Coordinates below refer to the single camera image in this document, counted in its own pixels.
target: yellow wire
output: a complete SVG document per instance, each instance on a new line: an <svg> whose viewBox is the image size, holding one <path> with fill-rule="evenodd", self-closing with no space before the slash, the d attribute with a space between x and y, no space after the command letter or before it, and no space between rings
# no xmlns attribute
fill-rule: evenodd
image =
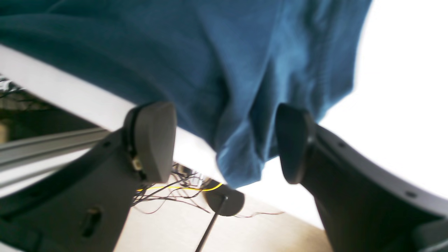
<svg viewBox="0 0 448 252"><path fill-rule="evenodd" d="M212 190L220 187L221 185L222 185L222 183L219 183L217 186L215 186L213 188L210 188L210 189L199 189L199 188L189 188L189 187L167 187L167 188L170 188L170 189L182 188L182 189L185 189L185 190L195 190L195 191L212 191ZM149 189L162 189L162 188L165 188L165 187L150 187L150 188L148 188L148 190Z"/></svg>

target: black rod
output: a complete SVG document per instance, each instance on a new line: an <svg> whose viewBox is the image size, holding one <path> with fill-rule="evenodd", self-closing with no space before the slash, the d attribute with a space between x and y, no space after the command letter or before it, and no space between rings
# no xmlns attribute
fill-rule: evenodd
<svg viewBox="0 0 448 252"><path fill-rule="evenodd" d="M207 241L207 237L213 227L213 225L215 224L216 218L218 217L218 215L221 213L221 210L224 207L224 203L225 201L228 199L227 196L223 196L223 199L221 201L221 205L219 210L213 215L213 218L211 219L210 223L208 224L207 230L205 230L204 236L202 237L201 241L199 242L198 248L196 249L196 252L201 252L202 248L204 247L204 243Z"/></svg>

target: blue fabric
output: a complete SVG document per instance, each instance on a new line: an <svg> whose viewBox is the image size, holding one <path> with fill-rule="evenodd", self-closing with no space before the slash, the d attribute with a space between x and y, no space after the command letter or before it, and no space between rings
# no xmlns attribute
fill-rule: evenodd
<svg viewBox="0 0 448 252"><path fill-rule="evenodd" d="M348 94L369 0L0 1L0 43L134 103L170 100L232 187L277 155L280 103Z"/></svg>

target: black plastic bracket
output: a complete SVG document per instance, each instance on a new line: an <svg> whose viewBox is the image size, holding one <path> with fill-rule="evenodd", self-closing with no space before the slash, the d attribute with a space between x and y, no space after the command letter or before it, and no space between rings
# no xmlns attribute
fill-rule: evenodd
<svg viewBox="0 0 448 252"><path fill-rule="evenodd" d="M420 251L422 232L414 230L447 219L448 201L370 162L307 111L281 105L276 135L286 180L314 196L335 252ZM447 239L444 233L437 241Z"/></svg>
<svg viewBox="0 0 448 252"><path fill-rule="evenodd" d="M137 188L168 180L175 132L170 103L131 111L85 155L1 198L0 240L25 252L112 251Z"/></svg>

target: black rounded pad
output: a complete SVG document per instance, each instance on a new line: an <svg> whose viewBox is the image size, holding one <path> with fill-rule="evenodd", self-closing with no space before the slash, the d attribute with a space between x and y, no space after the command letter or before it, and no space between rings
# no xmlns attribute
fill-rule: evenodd
<svg viewBox="0 0 448 252"><path fill-rule="evenodd" d="M281 104L276 114L277 147L283 176L298 184L305 176L305 158L315 138L315 122L305 110Z"/></svg>
<svg viewBox="0 0 448 252"><path fill-rule="evenodd" d="M208 187L216 186L217 182L213 181ZM224 206L220 211L221 216L232 216L241 211L244 206L245 197L244 194L229 188L226 185L222 185L212 191L204 192L205 199L210 208L217 212L223 202L223 197L227 196L227 200L224 202Z"/></svg>
<svg viewBox="0 0 448 252"><path fill-rule="evenodd" d="M134 145L150 183L165 183L172 170L176 109L170 102L142 107L134 125Z"/></svg>

